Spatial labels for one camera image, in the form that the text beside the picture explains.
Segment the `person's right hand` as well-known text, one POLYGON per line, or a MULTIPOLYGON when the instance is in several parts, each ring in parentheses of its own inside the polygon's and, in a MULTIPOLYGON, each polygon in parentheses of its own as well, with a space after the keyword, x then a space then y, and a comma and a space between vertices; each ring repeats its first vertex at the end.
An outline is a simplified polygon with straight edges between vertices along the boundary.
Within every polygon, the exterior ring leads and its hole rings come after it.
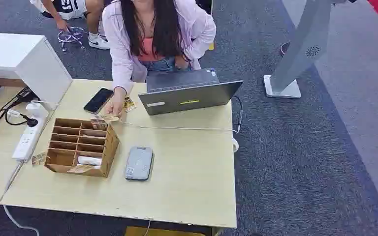
POLYGON ((125 103, 125 95, 115 93, 105 107, 105 114, 115 117, 121 117, 125 103))

